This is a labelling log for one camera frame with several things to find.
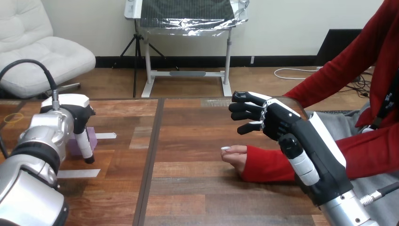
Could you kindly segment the person's hand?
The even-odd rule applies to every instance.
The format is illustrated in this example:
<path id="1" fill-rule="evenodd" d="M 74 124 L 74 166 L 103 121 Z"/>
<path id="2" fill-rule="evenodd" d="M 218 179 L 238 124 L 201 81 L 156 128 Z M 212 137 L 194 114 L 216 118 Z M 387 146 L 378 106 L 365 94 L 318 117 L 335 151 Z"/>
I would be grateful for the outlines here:
<path id="1" fill-rule="evenodd" d="M 229 163 L 241 176 L 247 161 L 247 146 L 232 145 L 221 147 L 222 161 Z"/>

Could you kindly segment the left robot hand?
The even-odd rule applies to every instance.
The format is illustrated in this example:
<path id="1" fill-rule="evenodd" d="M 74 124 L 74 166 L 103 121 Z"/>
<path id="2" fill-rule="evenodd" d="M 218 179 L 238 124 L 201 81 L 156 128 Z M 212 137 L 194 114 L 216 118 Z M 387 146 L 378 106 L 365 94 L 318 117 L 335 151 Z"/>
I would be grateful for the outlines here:
<path id="1" fill-rule="evenodd" d="M 89 104 L 89 98 L 83 94 L 60 94 L 58 96 L 60 110 L 66 110 L 73 119 L 73 133 L 85 163 L 95 161 L 86 124 L 95 115 Z"/>

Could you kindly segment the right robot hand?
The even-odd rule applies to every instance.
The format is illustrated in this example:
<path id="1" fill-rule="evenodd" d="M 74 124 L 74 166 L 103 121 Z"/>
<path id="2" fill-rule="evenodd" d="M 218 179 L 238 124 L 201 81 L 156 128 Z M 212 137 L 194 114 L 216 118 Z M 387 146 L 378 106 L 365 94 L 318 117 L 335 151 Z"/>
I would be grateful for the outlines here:
<path id="1" fill-rule="evenodd" d="M 229 111 L 234 121 L 251 119 L 237 132 L 244 135 L 262 131 L 277 141 L 302 190 L 315 206 L 353 190 L 346 174 L 346 160 L 316 113 L 308 120 L 302 119 L 278 99 L 255 92 L 235 91 L 231 100 Z"/>

